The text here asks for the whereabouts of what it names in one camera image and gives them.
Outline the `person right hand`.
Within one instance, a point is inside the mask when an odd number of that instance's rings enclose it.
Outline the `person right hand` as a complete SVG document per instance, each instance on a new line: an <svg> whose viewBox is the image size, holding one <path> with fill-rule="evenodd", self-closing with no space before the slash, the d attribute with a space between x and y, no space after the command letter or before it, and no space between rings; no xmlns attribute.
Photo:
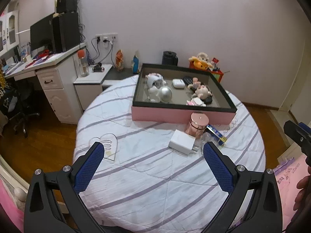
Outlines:
<svg viewBox="0 0 311 233"><path fill-rule="evenodd" d="M296 211L299 209L299 207L301 206L301 201L303 200L303 196L306 192L307 189L307 185L310 179L310 175L309 176L305 176L304 178L302 178L296 185L296 188L299 189L299 192L295 198L295 203L294 203L294 207L293 207L293 211Z"/></svg>

